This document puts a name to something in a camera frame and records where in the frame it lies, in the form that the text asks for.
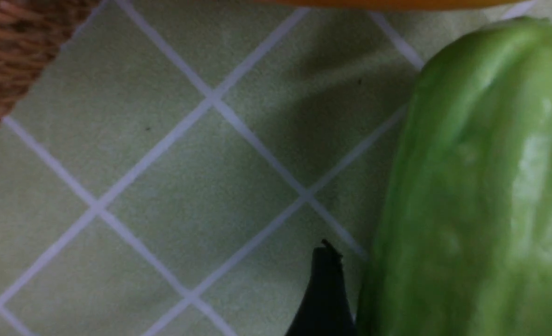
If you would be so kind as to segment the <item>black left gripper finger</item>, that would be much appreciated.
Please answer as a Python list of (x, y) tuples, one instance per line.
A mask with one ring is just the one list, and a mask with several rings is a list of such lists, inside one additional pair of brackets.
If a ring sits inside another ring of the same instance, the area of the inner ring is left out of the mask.
[(355, 336), (342, 254), (326, 239), (312, 252), (311, 275), (287, 336)]

